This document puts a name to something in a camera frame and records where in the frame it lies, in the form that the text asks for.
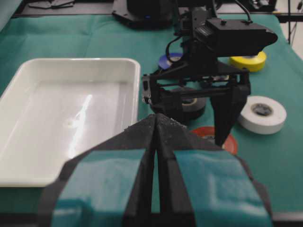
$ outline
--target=table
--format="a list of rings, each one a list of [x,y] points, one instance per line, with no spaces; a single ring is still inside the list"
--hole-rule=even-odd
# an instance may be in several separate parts
[[[246,18],[245,15],[220,16]],[[274,45],[265,48],[268,61],[264,69],[251,74],[252,94],[279,101],[288,117],[284,128],[274,135],[257,135],[238,124],[232,134],[238,141],[239,156],[248,162],[256,180],[267,187],[273,211],[303,211],[302,60],[287,44],[276,17],[253,15],[252,18],[279,36]],[[33,58],[126,57],[141,64],[142,74],[151,73],[158,68],[158,59],[173,38],[171,27],[133,30],[106,15],[11,19],[0,32],[0,94],[18,67]],[[174,44],[171,52],[178,51],[180,47]],[[149,106],[140,102],[138,119],[151,113]],[[208,102],[205,114],[187,126],[191,130],[213,124]],[[155,171],[153,212],[159,212],[157,179]],[[40,188],[0,188],[0,212],[35,212],[40,193]]]

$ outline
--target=white plastic tray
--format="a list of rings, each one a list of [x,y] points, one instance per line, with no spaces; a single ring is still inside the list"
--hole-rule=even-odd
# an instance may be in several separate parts
[[[39,187],[64,162],[136,122],[131,59],[34,59],[0,99],[0,186]]]

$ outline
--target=white tape roll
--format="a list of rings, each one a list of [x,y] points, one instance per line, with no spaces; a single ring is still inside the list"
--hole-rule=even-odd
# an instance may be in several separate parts
[[[280,131],[286,120],[286,110],[277,101],[263,96],[249,96],[239,123],[258,134],[273,134]]]

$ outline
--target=black tape roll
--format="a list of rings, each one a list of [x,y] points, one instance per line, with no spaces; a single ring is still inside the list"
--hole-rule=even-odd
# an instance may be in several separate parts
[[[194,89],[190,87],[178,87],[171,91],[192,91]],[[184,121],[194,120],[203,115],[206,106],[206,98],[185,98],[182,99],[182,109],[184,113]],[[155,113],[162,113],[162,111],[151,105],[151,109]]]

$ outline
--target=cable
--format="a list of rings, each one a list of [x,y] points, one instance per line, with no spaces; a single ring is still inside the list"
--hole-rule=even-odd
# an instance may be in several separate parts
[[[297,6],[298,13],[303,13],[302,6],[303,6],[303,0],[301,0],[301,1],[299,2],[298,6]],[[295,37],[296,31],[297,31],[297,24],[298,24],[298,22],[295,23],[294,27],[292,28],[292,30],[291,30],[291,32],[290,32],[290,35],[291,35],[292,33],[294,33],[294,34],[293,34],[293,39],[291,40],[291,43],[290,43],[291,46],[293,46],[293,44],[294,44],[294,37]]]
[[[247,15],[248,21],[252,22],[251,17],[250,17],[250,12],[248,11],[248,9],[246,9],[245,6],[243,6],[238,0],[234,0],[234,1],[237,3],[238,6],[241,7],[242,10],[244,10],[244,12]]]
[[[216,4],[216,10],[218,10],[223,5],[223,0],[217,0],[216,2],[217,2],[217,4]]]
[[[214,0],[212,0],[212,11],[213,11],[214,17],[218,17],[217,10],[216,10],[216,5],[214,3]]]
[[[288,18],[290,18],[290,0],[288,0]],[[288,21],[288,43],[290,44],[290,39],[291,39],[291,30],[290,30],[290,20]]]
[[[170,53],[169,53],[169,47],[172,43],[174,43],[175,41],[178,41],[180,38],[182,38],[182,35],[178,36],[177,38],[175,38],[173,41],[170,41],[169,44],[167,44],[166,46],[166,50],[165,50],[165,55],[166,55],[166,58],[167,60],[169,60],[171,63],[175,63],[175,62],[178,62],[178,61],[173,61],[171,58],[170,58]]]

